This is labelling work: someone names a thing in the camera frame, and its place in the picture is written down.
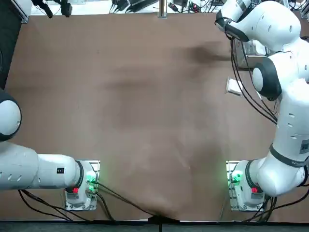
red button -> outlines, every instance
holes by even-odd
[[[257,188],[251,188],[251,192],[257,193]]]

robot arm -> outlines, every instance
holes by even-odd
[[[240,210],[262,206],[264,194],[285,194],[305,179],[309,156],[309,43],[299,38],[300,22],[283,5],[266,1],[239,20],[249,0],[228,0],[216,17],[217,27],[241,41],[258,40],[277,53],[253,70],[255,89],[270,101],[281,98],[275,139],[263,159],[243,160],[235,167]]]
[[[250,3],[250,0],[228,0],[216,16],[218,28],[244,42],[258,40],[272,51],[281,51],[285,45],[299,38],[298,18],[275,1],[257,5],[238,21]]]
[[[91,164],[72,157],[37,154],[15,145],[11,139],[19,130],[21,111],[17,102],[0,90],[0,189],[65,189],[70,210],[88,210],[92,198],[89,180],[98,180]]]

brown table surface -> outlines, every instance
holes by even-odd
[[[215,14],[30,17],[7,83],[23,113],[12,142],[101,160],[100,181],[144,209],[218,220],[225,161],[264,157],[275,126],[243,97],[225,93],[233,76],[229,40],[214,20]],[[305,191],[279,197],[278,205]],[[33,192],[63,205],[62,190]],[[116,219],[149,217],[104,196]],[[16,190],[0,192],[0,199],[2,219],[51,219],[28,209]],[[276,210],[271,220],[309,222],[308,206],[306,200]],[[100,207],[81,215],[106,219]],[[250,215],[231,212],[227,203],[222,219]]]

green light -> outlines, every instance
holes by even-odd
[[[238,183],[241,180],[243,172],[235,170],[232,172],[232,183]]]
[[[96,181],[96,178],[93,177],[93,175],[87,175],[87,181],[89,181],[89,182],[95,182],[95,181]]]

label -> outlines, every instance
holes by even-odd
[[[264,193],[257,192],[257,193],[251,193],[251,199],[262,199],[264,197]]]
[[[76,194],[76,193],[67,193],[67,198],[68,199],[77,200],[78,199],[78,194]]]
[[[309,152],[309,139],[301,141],[300,145],[300,154],[305,154]]]

